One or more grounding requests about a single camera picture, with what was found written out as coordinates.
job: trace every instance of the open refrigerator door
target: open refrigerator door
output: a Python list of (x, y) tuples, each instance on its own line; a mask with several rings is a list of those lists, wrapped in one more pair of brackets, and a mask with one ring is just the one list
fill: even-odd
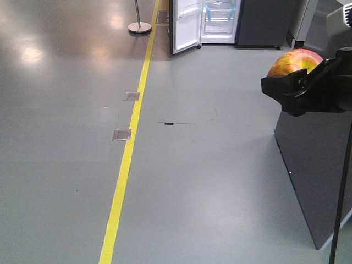
[(170, 0), (170, 52), (200, 45), (203, 0)]

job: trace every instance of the metal floor plate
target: metal floor plate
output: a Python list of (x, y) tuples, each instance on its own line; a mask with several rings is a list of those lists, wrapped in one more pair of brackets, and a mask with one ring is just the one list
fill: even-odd
[(139, 92), (126, 92), (123, 101), (138, 101)]
[(128, 141), (131, 139), (132, 130), (129, 128), (118, 128), (115, 129), (112, 137), (113, 141)]

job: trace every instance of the stanchion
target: stanchion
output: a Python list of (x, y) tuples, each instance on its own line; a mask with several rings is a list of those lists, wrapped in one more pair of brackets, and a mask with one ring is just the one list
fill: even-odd
[(139, 17), (139, 9), (138, 9), (138, 1), (135, 0), (136, 11), (137, 11), (137, 20), (138, 22), (132, 23), (128, 25), (128, 30), (132, 33), (147, 33), (151, 31), (152, 26), (149, 23), (141, 22)]

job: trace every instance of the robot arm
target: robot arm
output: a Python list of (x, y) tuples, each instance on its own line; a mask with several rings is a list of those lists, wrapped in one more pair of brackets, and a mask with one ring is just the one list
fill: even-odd
[(326, 17), (326, 27), (329, 36), (349, 31), (352, 27), (352, 3), (344, 4), (339, 9), (328, 14)]
[[(352, 29), (352, 3), (327, 16), (330, 35)], [(313, 71), (262, 79), (262, 92), (293, 116), (306, 112), (352, 111), (352, 47), (339, 49), (335, 59), (323, 60)]]

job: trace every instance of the metal pole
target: metal pole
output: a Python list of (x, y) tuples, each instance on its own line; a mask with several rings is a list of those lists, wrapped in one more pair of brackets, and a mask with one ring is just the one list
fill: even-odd
[(151, 31), (152, 26), (149, 23), (141, 22), (141, 19), (139, 17), (139, 7), (138, 7), (138, 1), (134, 0), (136, 4), (136, 11), (137, 11), (137, 22), (129, 24), (128, 25), (128, 30), (132, 33), (146, 33)]
[(137, 21), (138, 21), (138, 28), (141, 28), (141, 19), (139, 17), (139, 8), (138, 8), (138, 1), (134, 0), (135, 4), (136, 4), (136, 10), (137, 10)]
[(336, 213), (336, 219), (335, 219), (334, 235), (333, 235), (331, 250), (330, 250), (329, 264), (335, 263), (337, 241), (339, 239), (340, 224), (341, 224), (341, 219), (342, 219), (343, 200), (345, 197), (348, 167), (349, 167), (349, 162), (350, 162), (350, 157), (351, 157), (351, 149), (352, 149), (352, 125), (350, 128), (350, 133), (348, 135), (348, 140), (347, 140), (345, 161), (344, 161), (342, 177), (341, 177), (340, 193), (339, 193), (339, 200), (338, 200), (338, 204), (337, 204), (337, 213)]

